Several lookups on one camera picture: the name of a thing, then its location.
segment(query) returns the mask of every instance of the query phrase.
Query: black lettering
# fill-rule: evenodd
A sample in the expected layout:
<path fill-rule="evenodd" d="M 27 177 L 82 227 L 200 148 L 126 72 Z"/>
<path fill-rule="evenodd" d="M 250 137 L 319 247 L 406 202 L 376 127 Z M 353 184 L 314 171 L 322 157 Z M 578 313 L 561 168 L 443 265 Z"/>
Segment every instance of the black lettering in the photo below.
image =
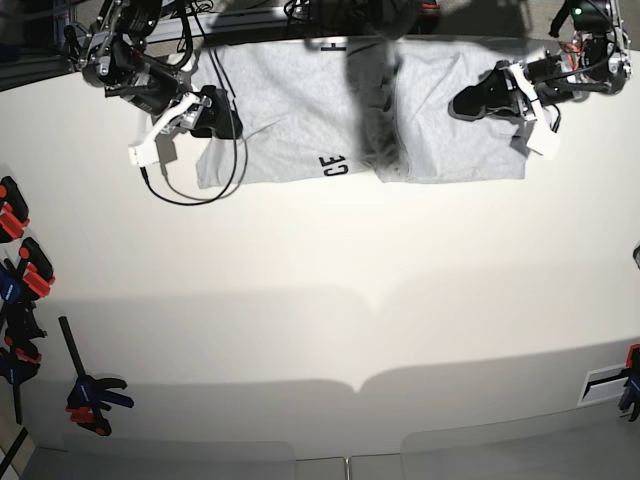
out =
<path fill-rule="evenodd" d="M 330 157 L 328 162 L 325 162 L 324 158 L 320 157 L 320 165 L 322 165 L 323 167 L 328 167 L 329 165 L 344 162 L 345 160 L 346 158 L 344 158 L 342 155 L 340 155 L 337 160 L 333 157 Z"/>
<path fill-rule="evenodd" d="M 336 167 L 336 171 L 332 172 L 332 168 L 327 168 L 324 171 L 325 177 L 335 177 L 336 175 L 344 175 L 345 173 L 349 173 L 349 167 L 346 165 L 339 165 Z"/>

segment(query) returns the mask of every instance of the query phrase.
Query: red clamp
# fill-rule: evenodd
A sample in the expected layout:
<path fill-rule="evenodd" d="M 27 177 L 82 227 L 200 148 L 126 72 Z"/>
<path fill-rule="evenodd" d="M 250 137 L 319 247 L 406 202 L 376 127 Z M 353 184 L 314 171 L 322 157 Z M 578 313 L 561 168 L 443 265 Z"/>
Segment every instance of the red clamp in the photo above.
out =
<path fill-rule="evenodd" d="M 27 300 L 35 301 L 49 295 L 51 285 L 56 277 L 53 275 L 53 266 L 44 252 L 33 238 L 27 237 L 22 241 L 19 250 L 20 263 L 18 263 L 17 275 L 22 276 L 23 283 L 29 288 Z"/>
<path fill-rule="evenodd" d="M 2 210 L 0 210 L 0 227 L 7 232 L 7 235 L 11 237 L 11 240 L 16 240 L 22 237 L 24 234 L 24 227 L 27 225 L 29 225 L 28 218 L 24 222 L 21 222 L 13 214 L 13 208 L 11 208 L 11 205 L 6 202 L 2 205 Z"/>
<path fill-rule="evenodd" d="M 636 350 L 640 350 L 640 343 L 637 345 L 631 345 L 631 348 L 629 349 L 629 356 L 627 357 L 627 368 L 631 368 L 631 357 L 633 357 L 633 352 Z"/>
<path fill-rule="evenodd" d="M 22 281 L 27 284 L 27 286 L 38 295 L 38 297 L 43 298 L 49 295 L 51 291 L 51 285 L 56 281 L 56 277 L 53 275 L 46 281 L 40 275 L 38 275 L 38 269 L 35 267 L 33 263 L 29 263 L 27 268 L 22 276 Z"/>
<path fill-rule="evenodd" d="M 29 225 L 29 207 L 9 176 L 0 180 L 0 206 L 0 243 L 22 237 L 24 227 Z"/>
<path fill-rule="evenodd" d="M 104 418 L 96 422 L 96 418 L 89 407 L 65 408 L 65 412 L 71 414 L 69 420 L 82 428 L 96 432 L 101 437 L 111 434 L 109 422 Z"/>
<path fill-rule="evenodd" d="M 8 347 L 13 347 L 13 338 L 5 335 L 4 343 L 6 343 Z M 36 357 L 33 358 L 33 357 L 30 357 L 29 355 L 27 355 L 23 349 L 16 347 L 16 352 L 15 353 L 16 353 L 16 356 L 18 358 L 21 358 L 25 362 L 33 363 L 34 365 L 37 365 L 38 363 L 40 363 L 40 360 L 42 360 L 42 354 L 40 352 L 38 352 Z"/>

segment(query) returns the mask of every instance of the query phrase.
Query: white panel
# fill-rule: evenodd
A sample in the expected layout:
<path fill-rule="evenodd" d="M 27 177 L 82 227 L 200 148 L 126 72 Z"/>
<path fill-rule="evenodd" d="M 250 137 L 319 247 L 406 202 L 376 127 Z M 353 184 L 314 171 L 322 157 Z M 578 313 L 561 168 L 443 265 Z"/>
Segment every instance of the white panel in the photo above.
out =
<path fill-rule="evenodd" d="M 403 454 L 405 479 L 637 478 L 640 431 L 635 427 L 624 420 L 609 420 L 504 442 Z"/>
<path fill-rule="evenodd" d="M 87 370 L 131 384 L 137 407 L 108 414 L 128 438 L 375 454 L 415 431 L 575 407 L 586 372 L 623 362 L 640 336 L 639 104 L 634 79 L 562 105 L 559 156 L 532 159 L 524 181 L 363 174 L 184 209 L 129 165 L 133 106 L 79 74 L 1 93 L 2 161 L 57 277 L 36 311 L 42 369 L 24 386 L 41 407 L 25 412 L 34 438 L 77 431 L 62 313 Z M 168 165 L 175 188 L 203 197 L 204 145 L 181 137 Z"/>
<path fill-rule="evenodd" d="M 344 458 L 296 462 L 296 480 L 347 480 Z"/>
<path fill-rule="evenodd" d="M 627 379 L 616 380 L 601 385 L 594 385 L 589 388 L 589 392 L 586 393 L 586 395 L 585 392 L 587 392 L 587 385 L 589 382 L 616 376 L 625 367 L 625 364 L 620 364 L 614 365 L 613 367 L 599 368 L 587 373 L 584 385 L 580 391 L 578 407 L 586 407 L 620 398 L 624 393 L 624 384 L 627 382 Z"/>
<path fill-rule="evenodd" d="M 350 480 L 404 480 L 401 455 L 352 457 Z"/>

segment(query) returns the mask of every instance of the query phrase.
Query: black cable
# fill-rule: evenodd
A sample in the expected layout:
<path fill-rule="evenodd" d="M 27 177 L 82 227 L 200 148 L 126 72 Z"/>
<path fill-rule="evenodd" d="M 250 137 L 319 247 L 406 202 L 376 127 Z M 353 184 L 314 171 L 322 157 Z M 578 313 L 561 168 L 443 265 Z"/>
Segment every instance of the black cable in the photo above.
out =
<path fill-rule="evenodd" d="M 191 58 L 191 55 L 193 55 L 193 35 L 191 34 L 191 24 L 189 23 L 189 17 L 187 16 L 187 7 L 184 3 L 184 0 L 176 0 L 176 6 L 178 7 L 180 23 L 182 23 L 182 33 L 184 34 L 186 45 L 184 55 L 182 55 L 182 58 L 178 63 L 173 65 L 173 68 L 175 68 L 176 70 L 180 70 L 187 64 L 187 62 Z"/>
<path fill-rule="evenodd" d="M 198 25 L 198 28 L 200 29 L 200 33 L 202 33 L 202 36 L 204 37 L 204 39 L 206 40 L 207 38 L 207 34 L 204 31 L 204 28 L 202 28 L 202 24 L 200 23 L 200 19 L 198 18 L 198 13 L 195 9 L 193 9 L 194 11 L 194 19 L 196 21 L 196 24 Z M 216 71 L 216 75 L 218 76 L 218 82 L 220 83 L 220 88 L 222 88 L 224 86 L 224 83 L 222 81 L 222 77 L 220 76 L 220 72 L 218 71 L 218 68 L 216 66 L 215 60 L 213 59 L 213 55 L 211 54 L 211 50 L 207 49 L 207 52 L 209 53 L 209 58 L 211 59 L 211 62 L 213 63 L 213 68 Z M 213 198 L 209 198 L 207 200 L 202 200 L 202 201 L 198 201 L 198 202 L 180 202 L 177 200 L 172 200 L 170 198 L 164 197 L 163 195 L 160 195 L 158 192 L 156 192 L 153 187 L 151 186 L 151 183 L 149 182 L 149 174 L 147 172 L 146 167 L 142 167 L 140 168 L 140 174 L 142 175 L 142 179 L 144 180 L 145 185 L 147 186 L 147 188 L 149 189 L 149 191 L 158 199 L 170 203 L 171 205 L 177 205 L 180 207 L 197 207 L 200 205 L 208 205 L 210 203 L 215 202 L 216 200 L 220 200 L 222 198 L 226 198 L 228 195 L 225 195 L 225 193 L 227 192 L 227 190 L 229 190 L 229 187 L 231 186 L 231 184 L 233 183 L 233 178 L 236 175 L 236 170 L 238 168 L 238 142 L 236 141 L 236 127 L 235 127 L 235 122 L 233 121 L 233 113 L 231 111 L 231 104 L 229 102 L 229 98 L 227 97 L 227 95 L 225 95 L 225 100 L 227 102 L 227 109 L 229 112 L 229 121 L 231 122 L 231 136 L 233 137 L 233 168 L 231 170 L 231 175 L 229 177 L 229 181 L 227 182 L 227 184 L 224 186 L 224 188 L 222 189 L 222 191 L 220 191 L 220 193 L 218 193 L 218 195 L 216 195 Z M 233 193 L 235 190 L 237 190 L 237 186 L 236 188 L 234 188 L 230 193 Z"/>
<path fill-rule="evenodd" d="M 309 0 L 289 0 L 287 3 L 283 5 L 284 14 L 287 16 L 289 21 L 295 20 L 296 22 L 306 23 L 307 25 L 313 25 L 319 27 L 323 30 L 334 31 L 335 29 L 330 28 L 324 24 L 324 22 L 318 20 L 311 20 L 308 18 L 296 17 L 293 12 L 296 8 L 301 7 L 305 4 L 309 4 L 309 15 L 311 14 L 311 3 Z"/>
<path fill-rule="evenodd" d="M 220 70 L 222 70 L 222 75 L 224 75 L 224 79 L 227 81 L 227 85 L 229 86 L 229 91 L 231 92 L 231 95 L 233 95 L 233 107 L 236 108 L 236 113 L 238 113 L 237 107 L 236 107 L 236 91 L 233 89 L 233 85 L 231 85 L 231 82 L 229 81 L 229 77 L 227 77 L 227 71 L 224 69 L 224 66 L 222 65 L 222 62 L 220 61 L 220 58 L 218 57 L 218 51 L 214 50 L 213 51 L 213 55 L 214 57 L 216 57 L 216 60 L 218 61 L 218 65 L 220 65 Z"/>
<path fill-rule="evenodd" d="M 618 46 L 618 33 L 616 32 L 616 27 L 613 24 L 613 21 L 611 20 L 611 18 L 609 18 L 609 16 L 605 12 L 602 11 L 602 9 L 600 7 L 598 7 L 591 0 L 586 0 L 586 1 L 593 8 L 595 8 L 598 11 L 598 13 L 600 15 L 602 15 L 607 22 L 609 22 L 609 26 L 611 27 L 611 30 L 613 30 L 613 48 L 611 49 L 611 52 L 609 52 L 609 55 L 607 55 L 606 57 L 601 58 L 600 60 L 598 60 L 593 65 L 589 65 L 588 67 L 579 68 L 578 70 L 573 70 L 573 71 L 570 71 L 570 72 L 563 72 L 563 73 L 558 73 L 558 74 L 555 74 L 555 75 L 551 75 L 551 76 L 549 76 L 547 78 L 540 79 L 541 82 L 547 82 L 549 80 L 559 80 L 561 78 L 573 77 L 574 75 L 578 75 L 579 73 L 590 72 L 591 70 L 595 70 L 596 68 L 600 68 L 601 66 L 603 66 L 605 64 L 608 64 L 609 60 L 611 60 L 611 57 L 615 53 L 616 47 Z"/>
<path fill-rule="evenodd" d="M 553 130 L 554 133 L 558 133 L 558 130 L 560 129 L 560 122 L 562 121 L 562 113 L 560 113 L 560 109 L 558 108 L 557 105 L 551 105 L 551 107 L 553 107 L 553 109 L 558 114 L 556 117 L 556 121 L 553 122 L 553 126 L 551 127 L 551 130 Z"/>
<path fill-rule="evenodd" d="M 190 12 L 187 12 L 187 16 L 193 16 L 194 12 L 197 13 L 213 13 L 214 4 L 211 0 L 198 0 L 197 2 L 191 2 L 189 4 Z M 171 14 L 171 18 L 176 18 L 176 14 L 178 11 L 176 10 Z M 180 40 L 178 40 L 178 45 L 176 46 L 176 52 L 184 52 L 186 48 L 186 44 L 183 44 L 185 40 L 185 30 L 182 29 L 182 34 L 180 35 Z"/>
<path fill-rule="evenodd" d="M 42 12 L 35 12 L 35 13 L 16 14 L 16 13 L 7 13 L 5 11 L 0 10 L 0 18 L 6 18 L 7 20 L 13 20 L 16 22 L 28 22 L 30 20 L 38 20 L 40 18 L 47 18 L 53 15 L 59 15 L 63 12 L 66 12 L 70 8 L 76 7 L 88 1 L 89 0 L 73 0 L 72 2 L 52 8 L 51 10 L 44 10 Z"/>
<path fill-rule="evenodd" d="M 562 25 L 567 20 L 567 18 L 569 18 L 570 14 L 571 4 L 569 3 L 569 0 L 564 0 L 562 7 L 551 22 L 551 28 L 549 29 L 550 36 L 552 36 L 553 38 L 558 38 L 560 36 L 560 29 L 562 28 Z"/>
<path fill-rule="evenodd" d="M 372 43 L 370 45 L 365 45 L 364 47 L 356 48 L 355 50 L 350 51 L 347 54 L 347 57 L 350 57 L 352 55 L 356 55 L 357 53 L 360 53 L 360 52 L 364 52 L 365 50 L 369 50 L 370 48 L 375 48 L 378 45 L 381 45 L 381 43 Z"/>

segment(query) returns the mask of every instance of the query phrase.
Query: metal frame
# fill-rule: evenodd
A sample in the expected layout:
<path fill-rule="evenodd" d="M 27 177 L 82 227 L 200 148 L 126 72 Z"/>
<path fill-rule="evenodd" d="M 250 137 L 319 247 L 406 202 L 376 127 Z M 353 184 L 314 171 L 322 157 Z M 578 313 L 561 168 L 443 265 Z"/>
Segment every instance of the metal frame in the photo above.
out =
<path fill-rule="evenodd" d="M 283 28 L 287 26 L 287 16 L 282 7 L 256 8 L 253 10 L 234 10 L 223 13 L 203 13 L 198 15 L 203 30 L 211 33 L 233 32 L 239 30 L 259 30 L 267 28 Z M 198 24 L 189 17 L 192 35 L 202 36 Z M 178 40 L 182 36 L 182 23 L 179 18 L 160 20 L 147 37 L 147 43 Z"/>

